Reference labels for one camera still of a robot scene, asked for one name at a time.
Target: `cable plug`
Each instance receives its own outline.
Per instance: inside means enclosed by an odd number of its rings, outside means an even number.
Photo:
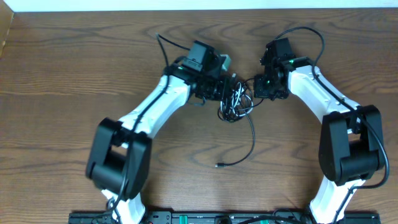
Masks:
[[[216,164],[216,167],[226,167],[226,165],[225,165],[224,162],[218,162],[218,163]]]

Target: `white wall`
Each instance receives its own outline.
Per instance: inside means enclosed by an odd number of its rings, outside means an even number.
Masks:
[[[4,0],[14,12],[398,7],[398,0]]]

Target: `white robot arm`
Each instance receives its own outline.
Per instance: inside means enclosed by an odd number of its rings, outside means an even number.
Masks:
[[[318,67],[312,69],[313,62],[309,58],[297,58],[290,48],[289,40],[278,39],[280,36],[267,44],[267,50],[260,59],[266,72],[255,77],[254,96],[274,100],[286,99],[292,93],[321,122],[319,162],[325,176],[309,207],[316,223],[333,223],[344,217],[344,209],[355,192],[351,191],[352,187],[363,185],[384,165],[374,136],[358,118],[362,116],[372,123],[379,139],[382,139],[380,113],[373,105],[361,107],[345,97],[326,80]],[[342,105],[336,96],[347,105]],[[349,142],[349,134],[361,134],[361,138]]]
[[[116,202],[115,220],[130,224],[142,220],[146,210],[139,192],[149,170],[152,139],[193,94],[207,100],[220,100],[228,94],[228,77],[220,74],[227,71],[229,63],[228,55],[219,55],[213,47],[195,41],[188,57],[165,68],[155,90],[136,109],[118,121],[106,118],[99,124],[86,176],[109,202]],[[113,152],[112,146],[126,148],[127,156]]]
[[[326,78],[321,74],[318,67],[315,72],[319,75],[319,79],[336,95],[344,97],[345,102],[353,108],[357,108],[359,104],[352,101],[341,94]],[[339,113],[348,112],[349,109],[339,104],[320,84],[314,79],[311,72],[311,65],[296,68],[293,72],[289,73],[289,90],[292,94],[298,96],[314,113],[314,115],[322,122],[324,115],[328,115],[334,111]],[[321,186],[318,190],[317,196],[311,201],[311,213],[317,223],[332,223],[336,211],[348,193],[348,190],[353,186],[363,185],[365,180],[358,179],[352,180],[344,185],[337,186],[333,181],[328,180],[323,176]],[[338,220],[344,217],[344,210],[346,205],[338,216]]]

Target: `green connector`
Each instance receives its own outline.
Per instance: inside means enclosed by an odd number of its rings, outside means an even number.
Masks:
[[[188,224],[188,217],[186,215],[180,215],[180,224]]]

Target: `wooden table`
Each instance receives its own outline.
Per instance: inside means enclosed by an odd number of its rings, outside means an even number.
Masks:
[[[398,218],[398,13],[396,9],[17,13],[0,60],[0,222],[66,223],[72,210],[103,210],[101,192],[84,175],[93,135],[105,117],[133,110],[156,86],[164,58],[159,32],[190,46],[204,41],[232,58],[243,78],[262,73],[266,44],[295,26],[319,30],[324,76],[361,105],[382,114],[391,162],[389,182],[358,191],[348,210]],[[318,37],[289,35],[295,53],[315,58]],[[169,58],[185,55],[165,44]],[[228,124],[217,102],[185,105],[154,139],[148,206],[174,210],[266,211],[303,208],[314,198],[320,123],[297,97],[265,101],[248,122]],[[377,172],[368,182],[382,177]]]

